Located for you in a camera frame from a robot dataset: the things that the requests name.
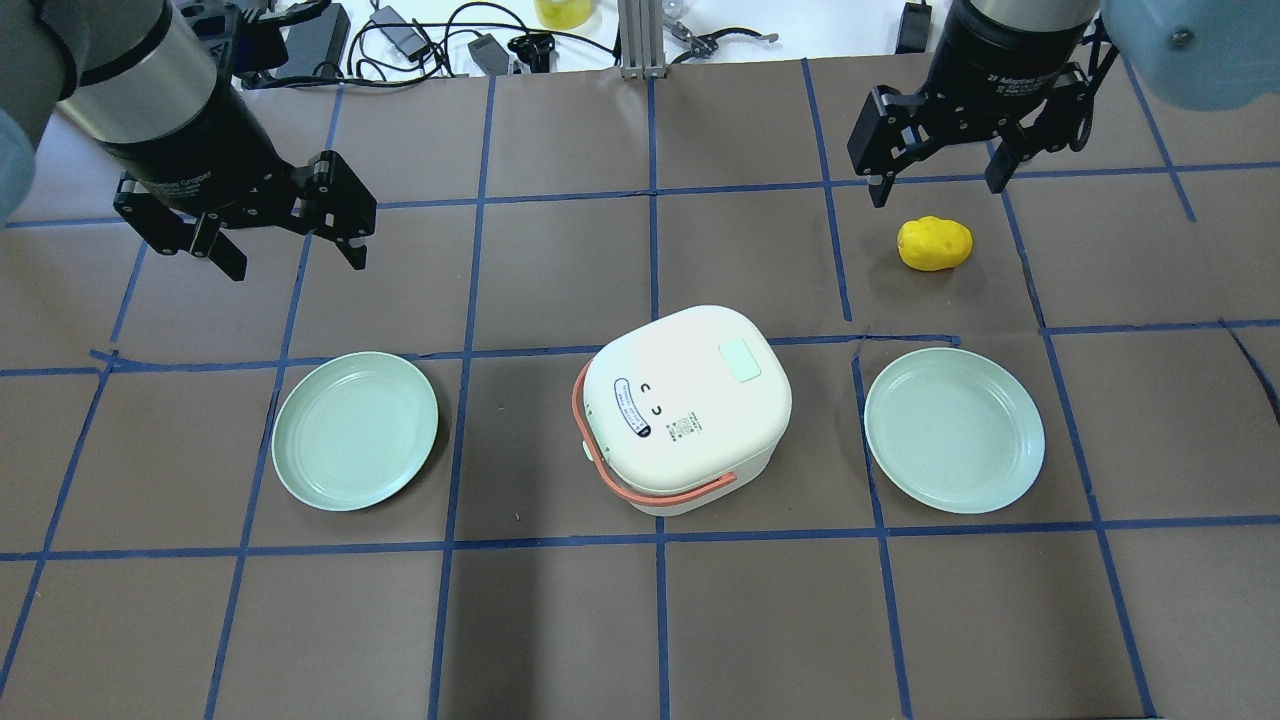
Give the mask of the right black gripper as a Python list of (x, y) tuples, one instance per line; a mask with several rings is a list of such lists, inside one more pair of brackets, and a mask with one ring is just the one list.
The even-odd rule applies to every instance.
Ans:
[(920, 94), (873, 87), (846, 142), (872, 205), (884, 208), (896, 178), (942, 143), (998, 135), (991, 193), (1037, 154), (1075, 143), (1092, 95), (1071, 55), (1089, 22), (1088, 1), (954, 1)]

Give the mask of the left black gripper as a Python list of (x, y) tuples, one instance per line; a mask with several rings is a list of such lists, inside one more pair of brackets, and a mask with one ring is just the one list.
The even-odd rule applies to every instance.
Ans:
[[(317, 236), (333, 243), (352, 269), (367, 266), (378, 201), (355, 169), (333, 150), (293, 169), (228, 83), (218, 83), (205, 106), (177, 129), (99, 146), (133, 177), (116, 183), (116, 214), (160, 255), (187, 252), (211, 261), (232, 281), (243, 281), (246, 255), (219, 220), (200, 217), (215, 211), (234, 229), (275, 225)], [(293, 218), (293, 199), (276, 192), (291, 183)], [(200, 218), (188, 222), (180, 214)]]

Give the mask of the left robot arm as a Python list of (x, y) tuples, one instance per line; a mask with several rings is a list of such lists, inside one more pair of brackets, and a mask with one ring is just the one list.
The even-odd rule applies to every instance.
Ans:
[(326, 9), (5, 1), (3, 217), (28, 196), (41, 138), (63, 114), (122, 168), (113, 206), (156, 254), (242, 281), (247, 260), (228, 232), (278, 227), (330, 241), (362, 270), (375, 197), (335, 151), (289, 164), (232, 85), (283, 64), (282, 28)]

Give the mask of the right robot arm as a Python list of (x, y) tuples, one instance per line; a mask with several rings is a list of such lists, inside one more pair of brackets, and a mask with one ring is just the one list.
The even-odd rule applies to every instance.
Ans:
[(1193, 111), (1277, 92), (1275, 1), (955, 1), (923, 86), (867, 96), (847, 140), (882, 208), (895, 179), (941, 149), (995, 141), (991, 192), (1041, 152), (1079, 151), (1119, 59)]

